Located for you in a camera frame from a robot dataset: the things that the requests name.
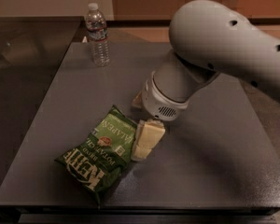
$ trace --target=snack bag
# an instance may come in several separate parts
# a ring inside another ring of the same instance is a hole
[[[100,204],[102,195],[131,161],[136,128],[137,125],[113,105],[83,144],[56,161],[65,166]]]

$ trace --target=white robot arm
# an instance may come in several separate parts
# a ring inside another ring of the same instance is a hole
[[[169,37],[173,50],[167,62],[142,90],[152,116],[176,119],[190,96],[219,73],[243,79],[280,103],[280,39],[244,16],[216,2],[193,1],[173,16]]]

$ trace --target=table surface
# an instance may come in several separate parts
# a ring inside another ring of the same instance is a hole
[[[0,186],[79,25],[0,18]]]
[[[54,159],[83,142],[112,104],[146,119],[131,102],[169,49],[110,44],[112,64],[98,68],[89,45],[73,43],[0,188],[0,205],[97,208]],[[220,75],[166,130],[101,208],[280,208],[280,160],[237,79]]]

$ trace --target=water bottle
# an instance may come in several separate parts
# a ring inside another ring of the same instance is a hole
[[[89,12],[86,15],[86,27],[91,45],[91,55],[97,66],[110,64],[107,27],[104,14],[98,9],[97,4],[88,4]]]

